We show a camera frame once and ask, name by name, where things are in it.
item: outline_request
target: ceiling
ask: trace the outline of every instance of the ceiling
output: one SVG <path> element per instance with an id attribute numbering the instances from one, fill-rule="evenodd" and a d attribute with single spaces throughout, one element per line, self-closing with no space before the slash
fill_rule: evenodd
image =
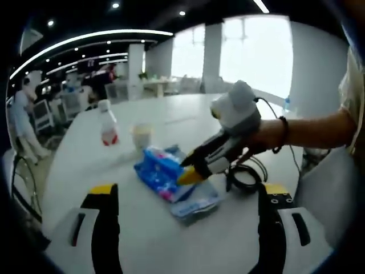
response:
<path id="1" fill-rule="evenodd" d="M 271 14 L 288 15 L 292 21 L 302 22 L 318 27 L 340 38 L 344 38 L 339 24 L 330 14 L 322 1 L 306 0 L 263 0 Z M 113 9 L 113 3 L 119 7 Z M 21 57 L 14 53 L 10 71 L 18 68 L 26 60 L 41 50 L 68 38 L 103 30 L 114 29 L 150 29 L 170 31 L 176 33 L 188 27 L 201 23 L 221 22 L 223 18 L 244 14 L 262 13 L 253 0 L 54 0 L 32 1 L 27 9 L 27 15 L 11 26 L 17 30 L 25 26 L 37 30 L 43 38 L 24 51 Z M 186 11 L 184 17 L 179 11 Z M 54 25 L 48 27 L 47 22 L 52 19 Z M 71 63 L 87 57 L 128 51 L 130 43 L 140 43 L 145 39 L 145 48 L 156 42 L 170 38 L 156 34 L 112 34 L 87 38 L 59 47 L 42 55 L 18 75 L 24 76 L 25 71 L 42 69 L 52 70 L 62 64 Z"/>

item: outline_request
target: black cable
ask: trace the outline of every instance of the black cable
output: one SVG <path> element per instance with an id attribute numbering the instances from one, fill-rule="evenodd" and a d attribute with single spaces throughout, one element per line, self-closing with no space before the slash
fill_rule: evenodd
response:
<path id="1" fill-rule="evenodd" d="M 25 199 L 23 198 L 23 196 L 19 193 L 19 191 L 17 190 L 17 188 L 14 185 L 14 178 L 15 178 L 15 173 L 17 170 L 17 165 L 20 162 L 20 160 L 23 159 L 26 163 L 27 161 L 25 160 L 24 157 L 15 154 L 15 159 L 14 159 L 14 163 L 13 163 L 13 174 L 11 174 L 11 197 L 14 199 L 14 196 L 17 197 L 17 199 L 19 200 L 19 202 L 21 203 L 21 205 L 23 205 L 25 207 L 26 210 L 28 210 L 28 212 L 35 218 L 37 219 L 37 221 L 39 221 L 40 223 L 42 222 L 42 217 L 37 213 L 37 211 L 35 211 L 29 204 L 27 201 L 25 201 Z M 34 181 L 34 175 L 31 172 L 31 176 L 35 185 L 35 181 Z"/>
<path id="2" fill-rule="evenodd" d="M 228 168 L 228 170 L 225 172 L 226 175 L 226 191 L 229 192 L 232 189 L 232 185 L 236 186 L 239 190 L 245 191 L 248 193 L 254 193 L 256 192 L 258 185 L 262 182 L 266 182 L 268 179 L 268 173 L 266 167 L 263 165 L 263 163 L 257 159 L 256 157 L 252 156 L 248 160 L 251 160 L 254 162 L 262 171 L 263 179 L 259 176 L 257 171 L 247 165 L 240 163 L 240 159 L 237 160 L 236 164 L 233 164 Z M 242 182 L 236 178 L 236 173 L 238 172 L 247 172 L 249 175 L 252 176 L 252 178 L 255 180 L 254 184 L 247 184 L 245 182 Z"/>
<path id="3" fill-rule="evenodd" d="M 23 157 L 23 156 L 20 156 L 20 159 L 23 160 L 29 170 L 29 173 L 30 173 L 30 176 L 32 177 L 32 181 L 33 181 L 33 189 L 34 189 L 34 192 L 35 192 L 35 200 L 36 200 L 36 204 L 38 206 L 38 209 L 39 209 L 39 212 L 42 214 L 42 209 L 40 208 L 40 202 L 39 202 L 39 199 L 38 199 L 38 190 L 37 190 L 37 185 L 35 184 L 35 178 L 34 178 L 34 174 L 32 172 L 32 169 L 30 168 L 27 160 Z"/>
<path id="4" fill-rule="evenodd" d="M 270 107 L 270 109 L 273 112 L 275 118 L 278 119 L 278 115 L 275 113 L 275 111 L 273 110 L 272 106 L 270 105 L 270 103 L 265 98 L 263 98 L 263 97 L 256 97 L 255 98 L 255 101 L 257 102 L 258 100 L 263 100 Z M 299 178 L 300 178 L 301 177 L 301 169 L 299 168 L 299 165 L 297 163 L 297 160 L 295 159 L 293 147 L 291 145 L 289 145 L 289 147 L 290 147 L 291 154 L 293 156 L 294 164 L 297 167 L 297 170 L 298 170 L 298 173 L 299 173 Z"/>

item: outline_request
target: white wall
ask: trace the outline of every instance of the white wall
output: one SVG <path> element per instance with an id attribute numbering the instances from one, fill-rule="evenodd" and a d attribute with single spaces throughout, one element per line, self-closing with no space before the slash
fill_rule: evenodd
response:
<path id="1" fill-rule="evenodd" d="M 291 23 L 293 75 L 291 108 L 304 118 L 325 116 L 339 108 L 338 85 L 346 72 L 347 48 L 320 29 Z"/>
<path id="2" fill-rule="evenodd" d="M 36 41 L 43 37 L 41 33 L 33 29 L 25 29 L 21 39 L 20 54 L 23 53 L 28 47 L 33 45 Z"/>
<path id="3" fill-rule="evenodd" d="M 173 38 L 146 52 L 146 72 L 148 76 L 171 76 Z"/>

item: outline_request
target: wrist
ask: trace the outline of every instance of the wrist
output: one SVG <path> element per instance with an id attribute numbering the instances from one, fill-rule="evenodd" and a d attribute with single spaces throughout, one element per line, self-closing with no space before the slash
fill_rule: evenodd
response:
<path id="1" fill-rule="evenodd" d="M 285 128 L 281 120 L 262 120 L 258 132 L 252 136 L 251 141 L 263 143 L 268 150 L 271 150 L 282 145 L 284 131 Z"/>

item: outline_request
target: paper cup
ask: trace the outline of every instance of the paper cup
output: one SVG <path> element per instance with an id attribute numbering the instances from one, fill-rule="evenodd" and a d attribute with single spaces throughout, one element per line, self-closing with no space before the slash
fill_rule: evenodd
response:
<path id="1" fill-rule="evenodd" d="M 137 124 L 132 128 L 132 139 L 137 150 L 143 150 L 151 144 L 152 127 L 149 124 Z"/>

